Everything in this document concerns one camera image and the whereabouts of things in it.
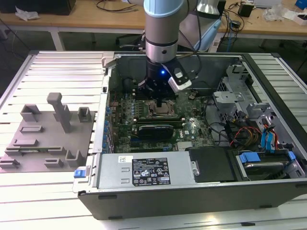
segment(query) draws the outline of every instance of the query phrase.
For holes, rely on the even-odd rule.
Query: electronic device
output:
[[[182,55],[186,71],[198,64]],[[269,208],[306,194],[307,133],[256,64],[275,60],[263,55],[202,53],[197,81],[159,107],[138,89],[146,55],[105,53],[93,155],[73,183],[93,216]]]
[[[240,4],[240,7],[239,7],[239,10],[238,10],[238,14],[241,16],[241,17],[249,17],[252,10],[254,9],[255,5],[254,4],[251,4],[251,3],[241,3]]]
[[[15,13],[16,8],[28,12],[69,15],[76,0],[0,0],[1,13]]]
[[[301,10],[304,10],[307,7],[307,1],[306,0],[297,0],[295,5],[300,8]]]
[[[273,5],[281,4],[282,0],[254,0],[257,8],[271,8]]]

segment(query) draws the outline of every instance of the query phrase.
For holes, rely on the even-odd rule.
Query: sticker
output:
[[[118,162],[119,163],[131,163],[133,159],[133,156],[119,156]]]
[[[149,159],[131,158],[131,160],[132,160],[132,184],[134,186],[171,184],[167,158],[149,158]]]

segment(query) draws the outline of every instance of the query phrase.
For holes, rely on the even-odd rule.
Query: metal bracket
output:
[[[250,118],[259,118],[269,107],[269,103],[251,103],[247,106],[246,111]]]

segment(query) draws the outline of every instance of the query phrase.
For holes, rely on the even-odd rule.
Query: gray post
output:
[[[58,121],[60,121],[63,130],[65,133],[69,133],[71,131],[71,124],[69,122],[70,116],[65,112],[64,106],[61,102],[62,94],[59,92],[51,92],[47,97],[48,104],[52,105],[54,111],[56,112]]]

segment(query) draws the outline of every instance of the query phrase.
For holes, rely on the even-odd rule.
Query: black panel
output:
[[[17,6],[23,11],[69,15],[76,0],[0,0],[2,13],[15,13]]]
[[[189,148],[191,161],[195,161],[200,175],[195,182],[233,182],[236,177],[227,149],[218,146]]]
[[[116,195],[116,199],[98,199],[101,195],[99,193],[82,193],[78,198],[94,218],[105,220],[277,207],[307,193],[306,183],[303,182],[227,184],[212,184],[206,188],[193,189],[105,193],[109,196]]]

